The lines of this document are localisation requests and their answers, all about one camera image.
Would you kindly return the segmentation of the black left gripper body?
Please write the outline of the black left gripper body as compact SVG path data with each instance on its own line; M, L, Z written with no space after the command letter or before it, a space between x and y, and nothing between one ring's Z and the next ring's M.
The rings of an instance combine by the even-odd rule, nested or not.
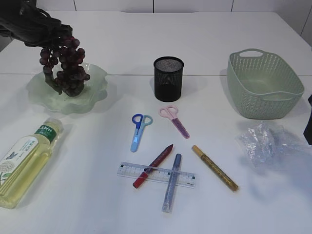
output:
M35 0L0 2L0 35L24 42L29 47L62 46L72 37L72 27L62 24L37 7Z

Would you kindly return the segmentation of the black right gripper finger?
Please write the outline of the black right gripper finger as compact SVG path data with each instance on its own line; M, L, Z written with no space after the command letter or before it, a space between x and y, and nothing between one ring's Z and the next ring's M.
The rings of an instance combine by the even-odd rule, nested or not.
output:
M305 127L305 130L303 132L303 135L309 145L312 145L312 112L310 114L309 121L307 123L307 126Z

